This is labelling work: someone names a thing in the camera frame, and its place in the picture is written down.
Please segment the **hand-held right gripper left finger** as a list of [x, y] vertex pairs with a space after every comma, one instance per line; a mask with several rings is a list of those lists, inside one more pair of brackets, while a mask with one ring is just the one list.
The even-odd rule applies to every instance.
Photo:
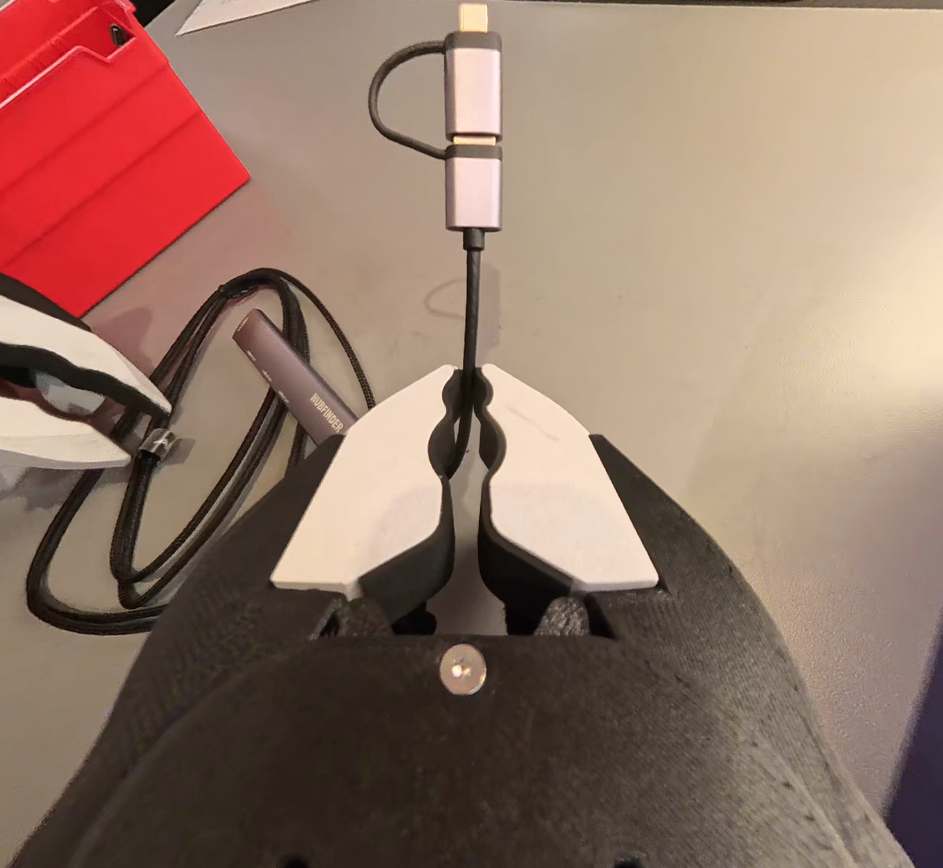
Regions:
[[461, 403], [452, 365], [387, 398], [340, 440], [270, 576], [281, 590], [368, 598], [392, 622], [454, 569], [448, 469]]

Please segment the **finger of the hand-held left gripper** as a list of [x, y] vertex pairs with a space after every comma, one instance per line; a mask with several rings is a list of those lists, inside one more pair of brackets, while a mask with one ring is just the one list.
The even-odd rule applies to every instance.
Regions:
[[172, 404], [138, 367], [39, 292], [1, 295], [2, 379], [37, 389], [53, 380], [126, 409], [169, 416]]
[[107, 401], [49, 375], [34, 386], [2, 379], [1, 468], [85, 471], [124, 468], [131, 455], [89, 420]]

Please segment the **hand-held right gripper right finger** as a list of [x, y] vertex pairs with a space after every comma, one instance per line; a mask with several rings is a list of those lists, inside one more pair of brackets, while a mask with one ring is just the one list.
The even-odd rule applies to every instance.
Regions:
[[478, 566], [508, 633], [533, 633], [560, 598], [657, 586], [596, 441], [572, 414], [495, 364], [477, 371], [475, 412], [487, 469]]

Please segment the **red plastic bin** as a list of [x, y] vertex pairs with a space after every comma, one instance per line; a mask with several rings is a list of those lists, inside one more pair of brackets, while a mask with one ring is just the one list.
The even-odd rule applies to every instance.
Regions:
[[82, 316], [251, 178], [129, 0], [1, 11], [1, 266]]

